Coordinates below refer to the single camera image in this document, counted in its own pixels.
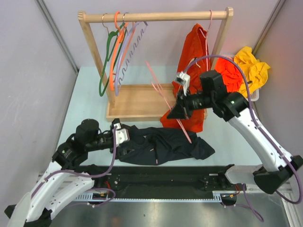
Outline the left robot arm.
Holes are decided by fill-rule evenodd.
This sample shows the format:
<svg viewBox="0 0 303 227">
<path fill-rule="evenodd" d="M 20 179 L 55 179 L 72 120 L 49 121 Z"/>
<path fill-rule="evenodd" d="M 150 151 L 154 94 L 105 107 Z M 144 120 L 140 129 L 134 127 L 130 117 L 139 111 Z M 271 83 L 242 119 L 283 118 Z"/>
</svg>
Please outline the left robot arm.
<svg viewBox="0 0 303 227">
<path fill-rule="evenodd" d="M 98 173 L 90 165 L 85 172 L 78 167 L 91 151 L 113 149 L 118 146 L 117 133 L 121 128 L 119 119 L 114 119 L 110 129 L 99 131 L 99 123 L 86 119 L 75 133 L 61 144 L 52 157 L 45 173 L 34 188 L 26 193 L 16 205 L 9 205 L 5 214 L 9 227 L 48 227 L 52 220 L 77 196 L 91 189 L 99 189 L 105 183 L 104 176 L 113 167 L 111 163 L 104 173 Z"/>
</svg>

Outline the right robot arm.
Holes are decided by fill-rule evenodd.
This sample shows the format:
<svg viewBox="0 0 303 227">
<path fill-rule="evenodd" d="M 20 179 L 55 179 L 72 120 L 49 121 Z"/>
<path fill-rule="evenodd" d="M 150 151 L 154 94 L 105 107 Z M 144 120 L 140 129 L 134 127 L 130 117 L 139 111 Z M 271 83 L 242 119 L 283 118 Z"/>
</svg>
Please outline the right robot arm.
<svg viewBox="0 0 303 227">
<path fill-rule="evenodd" d="M 219 176 L 219 186 L 229 190 L 238 183 L 255 184 L 267 194 L 275 193 L 302 167 L 302 157 L 291 155 L 279 145 L 250 110 L 247 99 L 239 92 L 227 91 L 220 73 L 207 71 L 201 74 L 200 81 L 202 90 L 191 94 L 190 76 L 177 74 L 175 82 L 183 88 L 167 118 L 189 119 L 194 111 L 211 108 L 243 136 L 262 162 L 259 166 L 230 166 Z"/>
</svg>

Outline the black shorts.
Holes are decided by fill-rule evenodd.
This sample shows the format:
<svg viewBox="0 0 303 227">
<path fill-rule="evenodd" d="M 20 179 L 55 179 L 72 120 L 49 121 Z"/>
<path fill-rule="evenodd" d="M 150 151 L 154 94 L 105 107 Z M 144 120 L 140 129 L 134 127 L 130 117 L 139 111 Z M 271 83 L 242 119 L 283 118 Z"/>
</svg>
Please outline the black shorts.
<svg viewBox="0 0 303 227">
<path fill-rule="evenodd" d="M 118 146 L 116 159 L 121 162 L 158 166 L 169 161 L 195 158 L 204 160 L 215 150 L 195 132 L 188 131 L 189 139 L 181 129 L 126 126 L 130 140 Z"/>
</svg>

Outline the pink wire hanger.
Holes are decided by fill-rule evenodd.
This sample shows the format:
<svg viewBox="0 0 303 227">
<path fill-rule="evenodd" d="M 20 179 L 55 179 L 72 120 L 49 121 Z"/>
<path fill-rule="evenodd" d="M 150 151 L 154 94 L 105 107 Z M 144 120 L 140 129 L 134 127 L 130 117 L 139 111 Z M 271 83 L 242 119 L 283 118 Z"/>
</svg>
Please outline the pink wire hanger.
<svg viewBox="0 0 303 227">
<path fill-rule="evenodd" d="M 167 98 L 165 97 L 165 95 L 163 94 L 163 87 L 162 85 L 159 83 L 158 78 L 156 77 L 153 69 L 151 68 L 150 64 L 145 61 L 147 68 L 149 69 L 153 81 L 151 80 L 151 85 L 153 86 L 153 88 L 155 89 L 155 91 L 164 99 L 165 103 L 167 104 L 169 110 L 172 110 L 172 106 L 169 104 Z M 176 119 L 176 121 L 178 122 L 179 126 L 181 127 L 181 130 L 183 131 L 185 137 L 187 138 L 188 142 L 191 144 L 192 140 L 190 139 L 190 136 L 188 135 L 186 129 L 184 128 L 182 122 L 179 119 Z"/>
</svg>

